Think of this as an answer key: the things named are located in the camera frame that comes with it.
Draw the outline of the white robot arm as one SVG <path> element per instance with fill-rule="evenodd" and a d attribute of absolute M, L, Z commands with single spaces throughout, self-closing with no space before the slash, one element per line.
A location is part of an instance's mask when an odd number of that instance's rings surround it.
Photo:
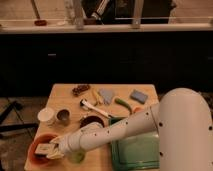
<path fill-rule="evenodd" d="M 188 88 L 167 92 L 161 101 L 110 126 L 90 123 L 54 138 L 47 157 L 58 159 L 112 141 L 155 131 L 160 171 L 213 171 L 213 119 L 204 97 Z"/>

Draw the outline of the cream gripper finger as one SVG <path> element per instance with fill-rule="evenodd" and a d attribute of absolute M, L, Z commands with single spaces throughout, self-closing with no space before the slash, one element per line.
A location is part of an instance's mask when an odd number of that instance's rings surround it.
<path fill-rule="evenodd" d="M 50 140 L 49 143 L 51 143 L 51 144 L 59 144 L 60 141 L 62 140 L 62 138 L 63 138 L 63 136 L 57 136 L 57 137 L 53 138 L 52 140 Z"/>
<path fill-rule="evenodd" d="M 54 160 L 54 159 L 60 159 L 63 158 L 64 154 L 62 154 L 60 151 L 54 151 L 52 153 L 49 153 L 46 158 L 50 159 L 50 160 Z"/>

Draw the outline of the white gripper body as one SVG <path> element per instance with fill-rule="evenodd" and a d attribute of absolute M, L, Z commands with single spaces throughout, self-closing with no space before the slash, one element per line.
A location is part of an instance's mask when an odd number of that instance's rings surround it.
<path fill-rule="evenodd" d="M 64 154 L 72 154 L 80 149 L 80 132 L 67 133 L 59 140 L 59 150 Z"/>

